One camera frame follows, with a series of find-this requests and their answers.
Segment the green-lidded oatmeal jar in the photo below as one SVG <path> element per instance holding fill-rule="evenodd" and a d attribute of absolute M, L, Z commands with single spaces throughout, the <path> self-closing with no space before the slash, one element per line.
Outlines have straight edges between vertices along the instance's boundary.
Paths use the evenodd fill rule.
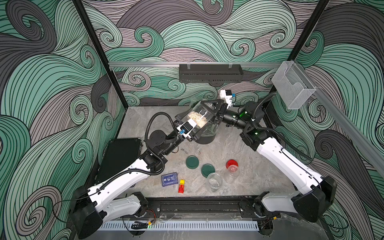
<path fill-rule="evenodd" d="M 209 129 L 213 127 L 213 119 L 215 116 L 212 116 L 210 113 L 201 107 L 200 102 L 198 102 L 187 115 L 187 120 L 193 119 L 197 123 L 197 127 L 193 130 L 194 134 L 200 129 Z"/>

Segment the black bin with green liner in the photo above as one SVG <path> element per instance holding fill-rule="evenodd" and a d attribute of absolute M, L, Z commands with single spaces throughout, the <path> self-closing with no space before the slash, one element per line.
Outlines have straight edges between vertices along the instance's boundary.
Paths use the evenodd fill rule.
<path fill-rule="evenodd" d="M 218 129 L 218 124 L 216 122 L 216 116 L 215 118 L 213 119 L 213 127 L 212 128 L 209 128 L 207 129 L 209 131 L 209 135 L 210 135 L 210 141 L 209 142 L 196 142 L 198 144 L 201 144 L 201 145 L 207 145 L 207 144 L 210 144 L 211 142 L 214 141 L 215 137 L 216 137 L 216 134 L 217 134 L 217 129 Z"/>

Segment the green jar lid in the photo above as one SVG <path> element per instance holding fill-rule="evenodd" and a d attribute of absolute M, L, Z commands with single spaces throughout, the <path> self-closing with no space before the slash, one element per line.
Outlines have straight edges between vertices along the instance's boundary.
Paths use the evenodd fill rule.
<path fill-rule="evenodd" d="M 186 158 L 186 166 L 188 169 L 196 169 L 200 164 L 199 159 L 196 156 L 188 156 Z"/>
<path fill-rule="evenodd" d="M 207 178 L 211 173 L 215 173 L 215 167 L 211 164 L 204 164 L 201 168 L 201 174 Z"/>

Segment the red jar lid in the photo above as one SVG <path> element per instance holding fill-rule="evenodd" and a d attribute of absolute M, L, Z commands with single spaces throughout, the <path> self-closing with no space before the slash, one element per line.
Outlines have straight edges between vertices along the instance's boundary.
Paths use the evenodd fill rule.
<path fill-rule="evenodd" d="M 238 167 L 239 167 L 238 162 L 235 160 L 231 159 L 226 162 L 226 168 L 229 171 L 236 171 Z"/>

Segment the glass oatmeal jar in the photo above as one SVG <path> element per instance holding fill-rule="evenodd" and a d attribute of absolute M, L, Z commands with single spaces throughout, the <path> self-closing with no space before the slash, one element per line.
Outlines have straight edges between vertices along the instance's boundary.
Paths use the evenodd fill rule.
<path fill-rule="evenodd" d="M 218 173 L 211 173 L 207 177 L 207 186 L 211 192 L 217 192 L 223 184 L 223 179 Z"/>

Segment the red-lidded oatmeal jar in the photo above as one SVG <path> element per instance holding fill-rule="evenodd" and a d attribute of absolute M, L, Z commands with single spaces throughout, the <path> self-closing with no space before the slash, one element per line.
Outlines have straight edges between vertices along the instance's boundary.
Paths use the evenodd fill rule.
<path fill-rule="evenodd" d="M 237 177 L 240 175 L 240 170 L 239 167 L 236 165 L 230 165 L 227 168 L 227 171 L 225 172 L 224 175 L 224 180 L 228 183 L 231 184 L 233 183 Z"/>

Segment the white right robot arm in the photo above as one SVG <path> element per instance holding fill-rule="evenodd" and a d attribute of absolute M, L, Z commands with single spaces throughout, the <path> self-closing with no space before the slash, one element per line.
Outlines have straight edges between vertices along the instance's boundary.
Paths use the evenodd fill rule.
<path fill-rule="evenodd" d="M 264 192 L 255 200 L 256 214 L 271 218 L 279 213 L 293 213 L 315 223 L 332 205 L 337 189 L 336 181 L 313 171 L 288 152 L 271 134 L 274 129 L 263 128 L 259 121 L 264 116 L 262 102 L 249 102 L 241 113 L 227 109 L 223 100 L 200 101 L 200 113 L 208 123 L 225 123 L 242 130 L 243 142 L 274 164 L 296 187 L 290 194 Z"/>

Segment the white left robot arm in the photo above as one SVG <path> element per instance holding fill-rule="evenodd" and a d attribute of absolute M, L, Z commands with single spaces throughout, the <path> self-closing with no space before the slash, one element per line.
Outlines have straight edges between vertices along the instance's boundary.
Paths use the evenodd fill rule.
<path fill-rule="evenodd" d="M 166 158 L 184 140 L 196 140 L 209 123 L 212 115 L 207 111 L 191 110 L 186 121 L 172 122 L 173 131 L 166 135 L 161 130 L 150 132 L 155 118 L 170 115 L 164 112 L 154 114 L 146 127 L 146 151 L 130 166 L 104 182 L 90 188 L 77 188 L 70 199 L 69 217 L 77 237 L 83 240 L 95 233 L 103 223 L 124 215 L 145 214 L 147 200 L 137 192 L 118 200 L 117 197 L 136 183 L 160 175 L 165 170 Z"/>

